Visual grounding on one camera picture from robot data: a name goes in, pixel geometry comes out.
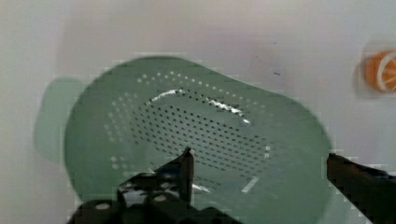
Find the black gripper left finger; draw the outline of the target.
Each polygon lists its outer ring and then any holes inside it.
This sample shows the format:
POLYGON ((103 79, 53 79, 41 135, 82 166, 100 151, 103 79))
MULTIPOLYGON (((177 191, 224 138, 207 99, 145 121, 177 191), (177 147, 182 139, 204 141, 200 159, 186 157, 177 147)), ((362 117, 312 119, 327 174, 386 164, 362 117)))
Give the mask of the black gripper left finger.
POLYGON ((116 200, 81 205, 66 224, 242 224, 217 208, 191 205, 194 157, 181 155, 121 183, 116 200))

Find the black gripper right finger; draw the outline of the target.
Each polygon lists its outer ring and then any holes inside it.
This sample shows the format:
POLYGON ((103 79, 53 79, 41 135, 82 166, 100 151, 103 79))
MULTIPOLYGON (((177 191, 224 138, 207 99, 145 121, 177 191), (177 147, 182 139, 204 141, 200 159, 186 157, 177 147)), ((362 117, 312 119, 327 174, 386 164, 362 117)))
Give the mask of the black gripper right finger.
POLYGON ((327 179, 373 224, 395 224, 396 183, 389 173, 330 153, 327 179))

